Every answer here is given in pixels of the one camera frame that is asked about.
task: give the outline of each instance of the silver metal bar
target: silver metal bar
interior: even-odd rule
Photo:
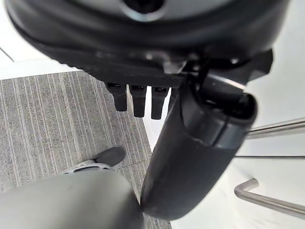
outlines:
[[[238,186],[235,187],[234,193],[235,195],[243,199],[245,201],[263,206],[265,208],[269,208],[278,212],[285,213],[290,216],[298,217],[300,219],[305,219],[305,207],[289,203],[286,201],[282,201],[279,199],[274,199],[270,197],[265,197],[262,195],[258,195],[252,192],[248,192],[249,190],[258,187],[259,183],[255,178],[248,180]]]
[[[305,133],[305,118],[253,128],[246,139]]]

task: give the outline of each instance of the gray carpet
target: gray carpet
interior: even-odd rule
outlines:
[[[112,146],[126,159],[116,169],[139,197],[151,151],[143,121],[116,112],[104,84],[71,72],[0,81],[0,192],[57,174]],[[146,217],[148,229],[170,229]]]

